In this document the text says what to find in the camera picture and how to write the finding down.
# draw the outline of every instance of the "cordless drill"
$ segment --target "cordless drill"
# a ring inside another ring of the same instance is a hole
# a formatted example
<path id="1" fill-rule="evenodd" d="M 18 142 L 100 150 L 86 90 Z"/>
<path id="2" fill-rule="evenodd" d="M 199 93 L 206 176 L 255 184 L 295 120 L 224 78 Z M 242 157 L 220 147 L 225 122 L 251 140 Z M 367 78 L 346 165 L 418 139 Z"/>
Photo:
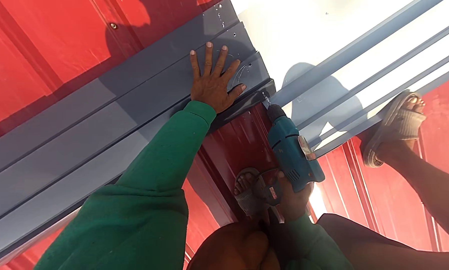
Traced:
<path id="1" fill-rule="evenodd" d="M 322 182 L 324 173 L 316 155 L 293 121 L 277 104 L 269 105 L 268 117 L 273 126 L 268 132 L 268 143 L 294 192 L 304 189 L 309 182 Z M 266 202 L 275 206 L 280 203 L 282 190 L 278 181 L 264 188 Z"/>

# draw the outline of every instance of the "toe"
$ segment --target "toe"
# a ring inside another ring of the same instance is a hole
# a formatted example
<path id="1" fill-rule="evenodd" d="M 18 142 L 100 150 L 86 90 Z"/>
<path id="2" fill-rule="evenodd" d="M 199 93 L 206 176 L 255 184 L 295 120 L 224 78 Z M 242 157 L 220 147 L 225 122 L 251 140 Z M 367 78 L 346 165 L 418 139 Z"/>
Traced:
<path id="1" fill-rule="evenodd" d="M 250 173 L 247 173 L 243 180 L 243 183 L 245 184 L 245 188 L 248 189 L 249 187 L 251 187 L 252 182 L 253 182 L 253 175 Z"/>
<path id="2" fill-rule="evenodd" d="M 412 110 L 414 105 L 418 102 L 418 98 L 415 96 L 411 96 L 407 101 L 404 102 L 403 107 L 408 110 Z"/>
<path id="3" fill-rule="evenodd" d="M 238 190 L 238 194 L 243 192 L 243 187 L 241 186 L 240 182 L 242 182 L 242 179 L 238 178 L 238 181 L 236 181 L 236 183 L 234 183 L 234 189 Z"/>
<path id="4" fill-rule="evenodd" d="M 414 105 L 413 111 L 422 114 L 423 109 L 425 108 L 425 101 L 422 99 L 419 99 L 419 101 Z"/>

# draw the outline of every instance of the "green sleeve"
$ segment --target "green sleeve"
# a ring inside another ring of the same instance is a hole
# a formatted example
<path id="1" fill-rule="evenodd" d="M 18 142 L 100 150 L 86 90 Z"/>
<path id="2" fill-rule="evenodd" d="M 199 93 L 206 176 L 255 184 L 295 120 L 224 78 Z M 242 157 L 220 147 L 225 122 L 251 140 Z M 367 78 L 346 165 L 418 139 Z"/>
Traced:
<path id="1" fill-rule="evenodd" d="M 198 101 L 174 114 L 116 184 L 89 196 L 35 269 L 182 269 L 181 187 L 215 116 Z"/>
<path id="2" fill-rule="evenodd" d="M 313 224 L 307 215 L 286 222 L 286 226 L 302 257 L 301 260 L 290 261 L 286 269 L 353 269 L 352 264 L 323 227 Z"/>

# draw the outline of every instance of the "human hand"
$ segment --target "human hand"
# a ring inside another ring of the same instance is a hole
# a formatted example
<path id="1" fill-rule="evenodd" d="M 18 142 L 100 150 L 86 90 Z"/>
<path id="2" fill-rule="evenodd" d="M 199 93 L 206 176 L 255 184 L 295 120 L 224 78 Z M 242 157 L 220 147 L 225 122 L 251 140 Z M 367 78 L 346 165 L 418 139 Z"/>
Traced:
<path id="1" fill-rule="evenodd" d="M 204 72 L 201 76 L 197 55 L 194 50 L 189 53 L 191 58 L 191 66 L 193 67 L 193 87 L 191 88 L 191 100 L 201 101 L 213 107 L 216 113 L 221 113 L 234 102 L 236 98 L 246 89 L 246 85 L 239 84 L 233 88 L 229 94 L 226 91 L 229 80 L 236 72 L 240 61 L 234 60 L 225 73 L 222 73 L 224 62 L 228 56 L 228 47 L 221 48 L 220 56 L 216 62 L 213 72 L 211 66 L 213 63 L 213 44 L 208 41 L 206 43 L 206 54 L 204 62 Z"/>
<path id="2" fill-rule="evenodd" d="M 295 221 L 306 213 L 306 205 L 313 191 L 314 182 L 309 182 L 303 190 L 295 193 L 291 182 L 289 182 L 282 171 L 278 173 L 278 181 L 283 191 L 283 197 L 281 203 L 278 205 L 278 210 L 285 220 Z"/>

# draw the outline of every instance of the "flip-flop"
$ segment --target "flip-flop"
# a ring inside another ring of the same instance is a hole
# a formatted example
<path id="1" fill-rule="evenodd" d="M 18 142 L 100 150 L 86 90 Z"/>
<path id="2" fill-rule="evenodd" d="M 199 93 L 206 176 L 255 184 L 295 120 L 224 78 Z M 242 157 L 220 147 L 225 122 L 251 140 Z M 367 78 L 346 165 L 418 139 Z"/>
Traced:
<path id="1" fill-rule="evenodd" d="M 252 216 L 266 209 L 266 203 L 262 195 L 262 190 L 266 185 L 264 184 L 263 177 L 255 168 L 246 168 L 241 170 L 236 176 L 234 183 L 238 181 L 238 178 L 241 175 L 246 173 L 252 174 L 255 179 L 248 189 L 238 195 L 235 195 L 234 198 L 236 198 L 236 201 L 238 201 L 239 206 L 243 209 L 246 216 Z"/>
<path id="2" fill-rule="evenodd" d="M 388 112 L 363 152 L 363 162 L 366 166 L 377 168 L 383 165 L 383 162 L 376 157 L 376 149 L 380 143 L 418 138 L 419 127 L 426 116 L 402 108 L 403 104 L 413 97 L 421 98 L 421 95 L 408 89 L 404 90 L 390 102 L 390 106 L 384 108 L 384 110 L 389 108 Z"/>

